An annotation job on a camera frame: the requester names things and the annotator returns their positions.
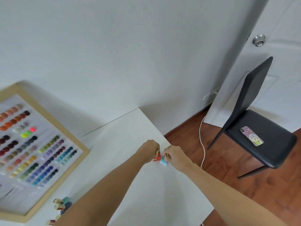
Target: chair leg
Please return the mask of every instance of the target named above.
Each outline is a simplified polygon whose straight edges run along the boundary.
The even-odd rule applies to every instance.
[[[212,145],[217,141],[217,139],[221,136],[221,134],[222,134],[223,132],[224,132],[223,129],[221,129],[221,130],[217,133],[216,137],[212,140],[211,144],[209,144],[207,150],[209,150],[209,148],[212,147]]]
[[[250,175],[254,175],[254,174],[256,174],[260,171],[264,171],[265,169],[268,169],[268,167],[267,166],[262,166],[262,167],[259,167],[259,168],[255,169],[255,170],[252,170],[252,171],[250,171],[250,172],[248,172],[244,175],[238,176],[237,178],[242,179],[242,178],[248,177]]]

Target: person's right hand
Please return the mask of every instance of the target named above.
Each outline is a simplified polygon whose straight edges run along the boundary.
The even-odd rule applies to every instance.
[[[188,158],[183,150],[178,146],[170,145],[169,147],[165,148],[163,155],[167,156],[164,158],[164,160],[171,163],[171,165],[180,172],[184,173],[185,169],[193,165],[193,162],[190,160],[190,158]]]

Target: wooden floor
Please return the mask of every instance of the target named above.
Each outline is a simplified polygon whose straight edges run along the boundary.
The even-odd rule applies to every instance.
[[[174,133],[166,135],[172,145],[180,146],[186,155],[199,166],[203,148],[199,140],[199,127],[205,113]],[[276,170],[268,169],[241,180],[236,177],[262,164],[238,144],[222,134],[213,147],[208,145],[220,128],[202,124],[201,139],[206,149],[203,169],[247,197],[264,206],[289,226],[301,225],[301,129],[295,132],[298,142],[285,163]],[[224,221],[214,210],[204,221],[204,226],[224,226]]]

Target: white door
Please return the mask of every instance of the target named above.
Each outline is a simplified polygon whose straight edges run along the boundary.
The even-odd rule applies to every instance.
[[[265,35],[261,47],[253,44]],[[204,120],[222,127],[245,76],[268,57],[273,62],[250,109],[293,132],[301,128],[301,0],[269,0]]]

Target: hand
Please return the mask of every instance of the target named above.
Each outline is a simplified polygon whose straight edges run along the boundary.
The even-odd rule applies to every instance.
[[[185,169],[193,165],[193,162],[188,158],[183,150],[178,146],[170,145],[163,152],[164,160],[171,163],[176,170],[183,172]]]
[[[152,161],[156,157],[156,152],[160,151],[160,145],[154,140],[148,140],[136,151],[144,163]]]

